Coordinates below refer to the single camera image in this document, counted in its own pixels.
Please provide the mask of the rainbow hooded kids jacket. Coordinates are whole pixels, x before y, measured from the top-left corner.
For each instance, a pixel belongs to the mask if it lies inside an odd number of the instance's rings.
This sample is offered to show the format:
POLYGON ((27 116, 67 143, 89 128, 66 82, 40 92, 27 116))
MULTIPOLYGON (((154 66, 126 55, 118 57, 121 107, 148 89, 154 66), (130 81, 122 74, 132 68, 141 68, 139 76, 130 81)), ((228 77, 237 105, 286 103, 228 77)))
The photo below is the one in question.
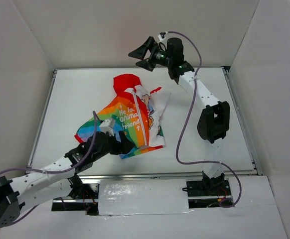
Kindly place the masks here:
POLYGON ((134 74, 122 74, 113 78, 116 96, 97 116, 100 121, 113 120, 116 137, 123 131, 134 144, 127 152, 120 153, 125 159, 166 146, 160 124, 170 93, 158 87, 151 91, 144 88, 134 74))

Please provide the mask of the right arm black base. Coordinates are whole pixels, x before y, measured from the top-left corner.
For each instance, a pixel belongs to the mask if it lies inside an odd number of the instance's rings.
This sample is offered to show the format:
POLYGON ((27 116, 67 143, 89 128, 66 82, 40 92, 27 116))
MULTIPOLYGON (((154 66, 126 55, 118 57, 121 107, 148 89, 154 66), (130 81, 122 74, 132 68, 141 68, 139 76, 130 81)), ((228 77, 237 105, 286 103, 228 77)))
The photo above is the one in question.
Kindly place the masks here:
POLYGON ((231 196, 228 180, 213 188, 207 188, 202 181, 187 181, 182 190, 192 199, 219 199, 231 196))

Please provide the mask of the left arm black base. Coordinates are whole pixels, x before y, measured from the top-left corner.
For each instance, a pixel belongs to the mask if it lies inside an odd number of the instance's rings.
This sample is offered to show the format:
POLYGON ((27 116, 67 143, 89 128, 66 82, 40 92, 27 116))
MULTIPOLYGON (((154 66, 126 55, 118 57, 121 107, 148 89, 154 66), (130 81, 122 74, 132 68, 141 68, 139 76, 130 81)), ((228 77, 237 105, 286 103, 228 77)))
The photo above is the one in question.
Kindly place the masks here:
POLYGON ((88 216, 97 216, 98 209, 98 184, 94 185, 84 184, 81 190, 81 195, 78 196, 74 203, 71 203, 76 211, 84 211, 88 216))

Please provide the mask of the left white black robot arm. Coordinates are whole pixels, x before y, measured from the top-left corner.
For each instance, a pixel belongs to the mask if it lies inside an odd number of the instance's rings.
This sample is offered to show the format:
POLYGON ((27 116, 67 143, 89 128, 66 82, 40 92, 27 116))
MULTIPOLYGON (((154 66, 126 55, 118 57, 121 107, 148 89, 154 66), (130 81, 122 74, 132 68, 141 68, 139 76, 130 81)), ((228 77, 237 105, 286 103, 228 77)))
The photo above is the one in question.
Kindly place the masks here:
POLYGON ((25 175, 12 179, 7 179, 5 174, 15 168, 1 171, 0 228, 18 223, 38 205, 51 199, 79 198, 83 194, 79 173, 107 154, 127 154, 134 146, 123 131, 114 135, 97 131, 86 142, 41 169, 24 169, 25 175))

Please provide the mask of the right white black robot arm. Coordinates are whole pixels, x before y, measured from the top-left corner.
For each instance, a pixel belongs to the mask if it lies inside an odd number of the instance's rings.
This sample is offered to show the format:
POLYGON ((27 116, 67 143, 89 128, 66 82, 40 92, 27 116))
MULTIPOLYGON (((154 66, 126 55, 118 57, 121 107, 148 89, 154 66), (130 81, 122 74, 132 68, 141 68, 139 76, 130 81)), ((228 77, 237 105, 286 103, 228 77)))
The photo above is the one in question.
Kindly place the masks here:
POLYGON ((205 159, 199 161, 203 165, 202 189, 208 195, 215 194, 224 182, 224 165, 220 161, 229 130, 229 103, 217 99, 198 79, 194 68, 184 58, 179 38, 172 37, 164 45, 150 36, 128 56, 138 59, 136 66, 148 71, 153 71, 156 65, 166 67, 169 77, 193 96, 190 108, 197 107, 199 111, 197 131, 205 144, 206 154, 205 159))

